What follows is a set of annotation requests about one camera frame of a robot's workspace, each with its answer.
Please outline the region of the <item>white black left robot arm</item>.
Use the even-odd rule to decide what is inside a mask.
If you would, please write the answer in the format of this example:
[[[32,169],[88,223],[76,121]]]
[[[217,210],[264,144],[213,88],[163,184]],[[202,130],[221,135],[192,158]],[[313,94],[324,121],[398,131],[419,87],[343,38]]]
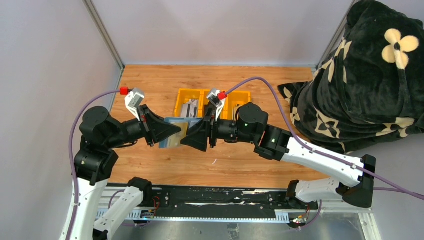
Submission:
[[[110,240],[137,206],[159,206],[150,181],[134,177],[117,202],[105,215],[96,219],[99,203],[119,156],[117,148],[130,147],[145,139],[153,147],[182,129],[139,106],[137,118],[119,122],[103,106],[95,106],[83,114],[79,127],[80,150],[71,155],[73,192],[62,240]]]

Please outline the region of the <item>grey white credit card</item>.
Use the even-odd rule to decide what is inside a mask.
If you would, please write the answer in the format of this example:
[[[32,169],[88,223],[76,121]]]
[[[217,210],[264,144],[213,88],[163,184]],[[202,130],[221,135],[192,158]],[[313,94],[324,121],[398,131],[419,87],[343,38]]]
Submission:
[[[194,118],[194,117],[188,117],[188,111],[189,111],[189,104],[184,103],[181,107],[180,117],[181,118]]]

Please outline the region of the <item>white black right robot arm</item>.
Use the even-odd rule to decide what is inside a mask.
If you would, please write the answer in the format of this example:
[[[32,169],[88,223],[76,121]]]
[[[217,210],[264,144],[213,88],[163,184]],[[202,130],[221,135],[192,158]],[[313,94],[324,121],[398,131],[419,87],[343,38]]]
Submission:
[[[289,131],[269,125],[268,113],[252,102],[238,109],[236,120],[216,119],[215,113],[214,106],[208,107],[203,119],[188,129],[180,143],[203,152],[214,148],[217,140],[250,143],[261,158],[298,164],[328,175],[313,181],[292,180],[285,195],[292,209],[320,200],[342,200],[359,208],[372,206],[375,157],[346,156],[297,141]]]

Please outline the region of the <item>white striped credit card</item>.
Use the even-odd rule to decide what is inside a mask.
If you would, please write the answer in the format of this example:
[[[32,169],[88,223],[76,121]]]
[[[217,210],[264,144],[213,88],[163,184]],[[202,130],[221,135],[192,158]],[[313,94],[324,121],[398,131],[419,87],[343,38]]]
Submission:
[[[199,100],[198,99],[190,99],[188,101],[188,117],[189,118],[197,118],[198,117],[198,109],[199,109]]]

